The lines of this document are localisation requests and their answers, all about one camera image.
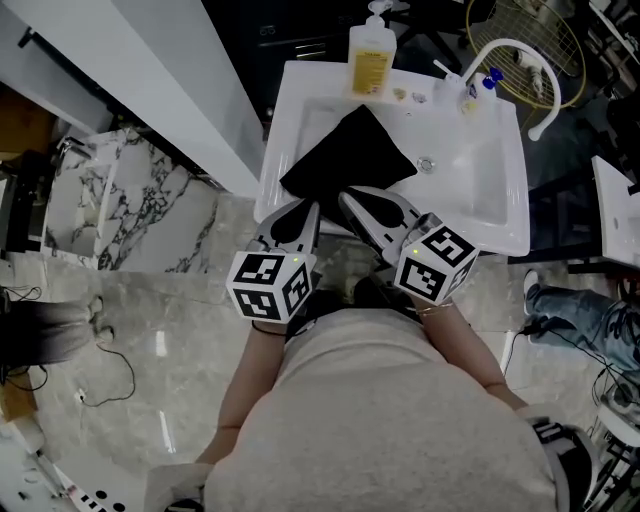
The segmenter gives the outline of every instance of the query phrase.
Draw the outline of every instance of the small bottle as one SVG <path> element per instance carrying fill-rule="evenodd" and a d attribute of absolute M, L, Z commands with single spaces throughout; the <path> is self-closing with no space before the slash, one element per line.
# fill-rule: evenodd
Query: small bottle
<path fill-rule="evenodd" d="M 364 25 L 349 30 L 349 77 L 351 92 L 381 96 L 396 54 L 396 36 L 385 28 L 380 17 L 393 5 L 391 0 L 369 3 L 369 16 Z"/>
<path fill-rule="evenodd" d="M 482 73 L 473 75 L 473 79 L 462 97 L 460 110 L 462 110 L 463 114 L 474 113 L 482 105 L 495 100 L 496 84 L 504 77 L 497 68 L 489 68 L 489 73 L 490 76 Z"/>

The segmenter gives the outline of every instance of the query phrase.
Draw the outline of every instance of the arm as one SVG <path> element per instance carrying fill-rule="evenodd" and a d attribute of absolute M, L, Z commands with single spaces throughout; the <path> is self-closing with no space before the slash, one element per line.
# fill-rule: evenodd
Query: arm
<path fill-rule="evenodd" d="M 196 462 L 215 464 L 229 455 L 253 406 L 273 388 L 282 358 L 287 326 L 256 322 L 270 335 L 251 329 L 238 368 L 222 400 L 218 430 Z"/>
<path fill-rule="evenodd" d="M 422 326 L 429 341 L 449 364 L 467 372 L 487 393 L 499 398 L 513 410 L 527 405 L 507 387 L 498 361 L 455 304 L 433 309 L 420 299 L 412 299 L 418 312 L 432 308 L 420 315 Z"/>

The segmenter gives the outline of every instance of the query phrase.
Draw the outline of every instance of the yellow soap bottle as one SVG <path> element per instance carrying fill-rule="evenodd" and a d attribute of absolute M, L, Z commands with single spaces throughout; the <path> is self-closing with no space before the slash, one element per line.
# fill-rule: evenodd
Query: yellow soap bottle
<path fill-rule="evenodd" d="M 369 16 L 364 25 L 349 30 L 350 90 L 355 94 L 381 96 L 396 54 L 396 36 L 385 28 L 380 17 L 393 5 L 391 0 L 369 3 Z"/>

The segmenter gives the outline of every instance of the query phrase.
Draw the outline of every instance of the gray shirt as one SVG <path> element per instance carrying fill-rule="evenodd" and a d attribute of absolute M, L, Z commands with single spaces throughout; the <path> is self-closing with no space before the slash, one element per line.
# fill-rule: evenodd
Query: gray shirt
<path fill-rule="evenodd" d="M 160 489 L 183 497 L 202 483 L 216 512 L 554 510 L 522 413 L 444 362 L 417 324 L 342 311 L 290 342 L 231 455 L 151 473 L 146 510 L 166 506 Z"/>

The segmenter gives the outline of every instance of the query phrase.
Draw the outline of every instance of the sink basin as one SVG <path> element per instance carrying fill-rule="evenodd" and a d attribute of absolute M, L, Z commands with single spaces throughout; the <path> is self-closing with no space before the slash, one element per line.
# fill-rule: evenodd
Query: sink basin
<path fill-rule="evenodd" d="M 464 116 L 434 102 L 436 78 L 392 70 L 381 99 L 345 93 L 347 65 L 288 62 L 262 167 L 255 218 L 261 222 L 293 199 L 280 178 L 339 121 L 365 104 L 418 168 L 390 190 L 421 213 L 434 212 L 483 251 L 529 252 L 527 177 L 515 106 L 498 100 Z M 398 99 L 394 89 L 405 92 Z M 347 234 L 323 222 L 326 233 Z"/>
<path fill-rule="evenodd" d="M 629 195 L 633 182 L 611 164 L 591 159 L 598 191 L 602 256 L 640 268 L 640 195 Z"/>

